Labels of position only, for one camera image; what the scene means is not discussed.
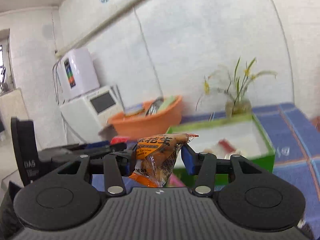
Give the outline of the orange peanut packet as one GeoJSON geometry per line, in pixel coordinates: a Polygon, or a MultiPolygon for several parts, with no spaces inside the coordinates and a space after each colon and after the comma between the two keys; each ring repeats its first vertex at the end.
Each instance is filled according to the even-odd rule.
{"type": "Polygon", "coordinates": [[[196,134],[173,133],[138,139],[135,170],[129,178],[147,187],[163,187],[182,146],[196,137],[196,134]]]}

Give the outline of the red candy wrapper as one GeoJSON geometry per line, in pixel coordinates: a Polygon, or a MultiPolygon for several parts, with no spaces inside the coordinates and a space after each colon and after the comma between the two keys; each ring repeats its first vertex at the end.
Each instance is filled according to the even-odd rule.
{"type": "Polygon", "coordinates": [[[115,136],[111,139],[110,144],[115,145],[123,142],[126,143],[129,139],[130,137],[127,136],[115,136]]]}

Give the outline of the red sausage packet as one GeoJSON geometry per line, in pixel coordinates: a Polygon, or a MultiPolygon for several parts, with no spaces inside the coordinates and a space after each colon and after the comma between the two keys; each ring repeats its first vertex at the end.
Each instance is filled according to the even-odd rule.
{"type": "Polygon", "coordinates": [[[226,153],[233,153],[236,151],[236,148],[230,144],[226,139],[219,140],[218,144],[224,149],[226,153]]]}

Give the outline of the orange plastic basin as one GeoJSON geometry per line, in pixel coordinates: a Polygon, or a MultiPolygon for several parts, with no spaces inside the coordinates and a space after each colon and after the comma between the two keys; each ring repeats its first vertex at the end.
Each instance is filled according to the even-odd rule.
{"type": "Polygon", "coordinates": [[[170,126],[178,125],[182,120],[182,96],[175,96],[175,101],[166,109],[154,115],[133,115],[125,117],[119,112],[107,120],[117,134],[131,139],[139,139],[165,133],[170,126]]]}

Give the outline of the green cardboard box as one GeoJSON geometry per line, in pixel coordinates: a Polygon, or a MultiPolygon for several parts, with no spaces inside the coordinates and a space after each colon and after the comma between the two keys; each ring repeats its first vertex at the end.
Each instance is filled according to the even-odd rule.
{"type": "Polygon", "coordinates": [[[196,134],[198,137],[191,139],[189,146],[195,152],[216,152],[219,159],[229,159],[231,155],[219,144],[220,141],[226,142],[235,150],[234,153],[243,155],[269,172],[273,171],[275,149],[254,114],[171,126],[167,133],[196,134]]]}

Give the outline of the white machine with screen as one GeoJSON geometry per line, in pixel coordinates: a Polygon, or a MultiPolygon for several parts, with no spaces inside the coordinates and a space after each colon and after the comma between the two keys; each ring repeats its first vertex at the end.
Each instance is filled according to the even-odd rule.
{"type": "Polygon", "coordinates": [[[108,119],[122,110],[117,85],[101,87],[60,105],[61,114],[74,134],[89,143],[99,141],[99,132],[108,119]]]}

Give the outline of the glass vase with flowers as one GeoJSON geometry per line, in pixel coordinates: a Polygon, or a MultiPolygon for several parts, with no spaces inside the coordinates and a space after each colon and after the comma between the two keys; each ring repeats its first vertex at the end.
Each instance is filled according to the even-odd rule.
{"type": "Polygon", "coordinates": [[[260,77],[272,76],[276,78],[278,75],[277,72],[272,70],[252,72],[256,62],[257,59],[253,58],[250,62],[246,62],[244,67],[241,67],[241,59],[238,59],[233,71],[223,67],[205,76],[203,92],[198,98],[195,108],[198,109],[204,98],[213,94],[223,94],[226,96],[225,113],[228,118],[250,113],[252,105],[246,96],[249,86],[260,77]]]}

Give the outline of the blue checkered tablecloth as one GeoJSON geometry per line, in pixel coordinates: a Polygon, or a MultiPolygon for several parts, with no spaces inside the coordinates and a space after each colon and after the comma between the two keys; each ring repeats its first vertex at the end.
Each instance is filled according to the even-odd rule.
{"type": "MultiPolygon", "coordinates": [[[[302,191],[306,198],[304,220],[319,239],[319,131],[292,103],[255,107],[252,114],[274,146],[272,172],[302,191]]],[[[226,118],[222,112],[184,116],[178,125],[222,118],[226,118]]]]}

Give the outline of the white water purifier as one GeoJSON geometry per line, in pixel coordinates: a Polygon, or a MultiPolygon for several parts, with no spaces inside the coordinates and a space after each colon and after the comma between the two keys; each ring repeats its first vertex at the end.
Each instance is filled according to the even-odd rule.
{"type": "Polygon", "coordinates": [[[100,87],[91,55],[86,47],[67,52],[58,64],[57,74],[63,97],[67,101],[100,87]]]}

